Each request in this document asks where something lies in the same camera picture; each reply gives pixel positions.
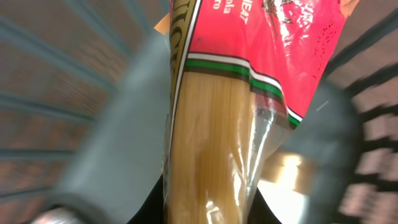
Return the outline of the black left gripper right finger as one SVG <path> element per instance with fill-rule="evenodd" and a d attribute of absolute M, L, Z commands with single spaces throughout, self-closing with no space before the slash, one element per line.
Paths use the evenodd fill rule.
<path fill-rule="evenodd" d="M 247 224 L 281 224 L 269 208 L 259 189 L 256 189 Z"/>

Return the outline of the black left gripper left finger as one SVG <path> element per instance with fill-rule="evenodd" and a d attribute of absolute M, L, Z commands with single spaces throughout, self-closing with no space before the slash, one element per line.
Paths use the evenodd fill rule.
<path fill-rule="evenodd" d="M 127 224 L 164 224 L 163 176 L 160 176 L 138 212 Z"/>

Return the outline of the red spaghetti packet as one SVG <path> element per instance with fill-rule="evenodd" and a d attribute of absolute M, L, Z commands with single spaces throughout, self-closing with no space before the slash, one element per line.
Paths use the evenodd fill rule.
<path fill-rule="evenodd" d="M 166 223 L 246 223 L 356 1 L 171 0 Z"/>

